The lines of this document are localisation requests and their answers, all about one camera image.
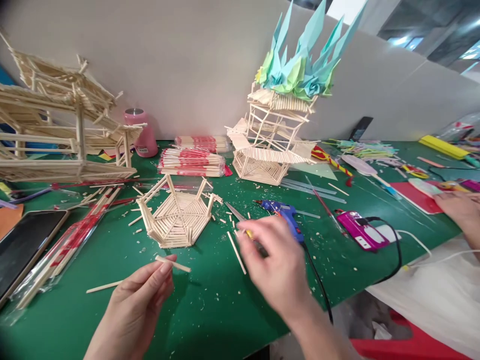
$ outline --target red chair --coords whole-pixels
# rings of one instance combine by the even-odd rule
[[[409,327],[412,337],[406,340],[350,339],[358,354],[374,360],[469,359],[435,340],[398,312],[392,310],[390,316],[397,324]]]

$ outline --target hand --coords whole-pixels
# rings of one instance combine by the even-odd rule
[[[452,191],[434,195],[433,199],[459,227],[480,220],[480,200],[477,195]]]
[[[245,233],[238,233],[240,251],[251,280],[270,306],[287,322],[312,299],[307,283],[302,247],[279,216],[239,222],[239,229],[251,230],[269,256],[262,258]]]
[[[177,260],[176,255],[166,258]],[[170,262],[149,263],[123,280],[111,295],[84,359],[141,359],[173,290]]]

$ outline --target yellow box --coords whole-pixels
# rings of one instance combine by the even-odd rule
[[[470,154],[466,150],[463,150],[455,145],[452,145],[431,135],[426,135],[422,137],[420,140],[418,140],[418,142],[441,153],[447,154],[457,160],[463,159],[465,156]]]

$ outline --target black cable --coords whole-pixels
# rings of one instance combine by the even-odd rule
[[[435,168],[437,170],[446,170],[446,169],[450,169],[450,170],[478,170],[480,169],[480,167],[436,167],[436,166],[429,166],[428,167],[428,172],[438,176],[443,182],[446,182],[447,180],[445,180],[445,178],[440,175],[438,172],[435,172],[432,170],[432,168]]]
[[[332,307],[330,306],[330,300],[329,297],[327,296],[327,292],[325,291],[324,283],[320,279],[319,273],[317,272],[317,269],[315,268],[314,262],[312,261],[312,258],[310,256],[309,248],[307,247],[307,244],[305,242],[301,243],[301,246],[305,250],[306,254],[308,255],[308,260],[310,261],[310,266],[313,269],[313,272],[315,273],[316,279],[318,280],[318,283],[320,284],[321,292],[323,293],[323,297],[325,298],[325,307],[326,310],[328,311],[328,317],[330,319],[330,323],[333,325],[334,324],[334,316],[332,314]]]
[[[395,231],[394,227],[392,225],[390,225],[387,221],[377,217],[377,216],[370,216],[370,217],[366,217],[365,220],[367,222],[372,222],[372,221],[381,221],[382,223],[384,223],[385,225],[387,225],[392,231],[393,231],[393,235],[395,236],[395,244],[396,244],[396,250],[398,251],[398,264],[397,266],[395,267],[395,269],[390,273],[390,275],[387,275],[385,276],[384,278],[380,279],[379,281],[377,281],[374,285],[376,284],[380,284],[382,282],[384,282],[385,280],[388,280],[390,278],[392,278],[396,273],[399,272],[399,270],[402,268],[402,250],[400,249],[400,240],[399,240],[399,237],[397,235],[397,232]]]

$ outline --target white cable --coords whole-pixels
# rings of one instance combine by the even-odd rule
[[[465,251],[460,251],[460,252],[456,252],[450,256],[447,256],[441,260],[438,260],[438,261],[433,261],[433,262],[427,262],[426,264],[419,264],[419,265],[412,265],[412,266],[408,266],[409,268],[420,268],[420,267],[424,267],[424,266],[428,266],[428,265],[433,265],[433,264],[438,264],[438,263],[443,263],[444,261],[447,261],[447,260],[450,260],[451,258],[453,257],[456,257],[457,255],[461,255],[461,254],[467,254],[467,253],[480,253],[480,250],[465,250]]]
[[[408,231],[405,231],[405,230],[397,230],[396,232],[397,232],[397,233],[404,233],[404,234],[410,235],[410,236],[411,236],[422,248],[424,248],[425,251],[428,253],[428,258],[427,258],[427,259],[429,259],[429,258],[432,257],[432,252],[429,250],[429,248],[426,247],[426,246],[424,245],[424,243],[421,242],[421,241],[420,241],[415,235],[413,235],[411,232],[408,232]]]

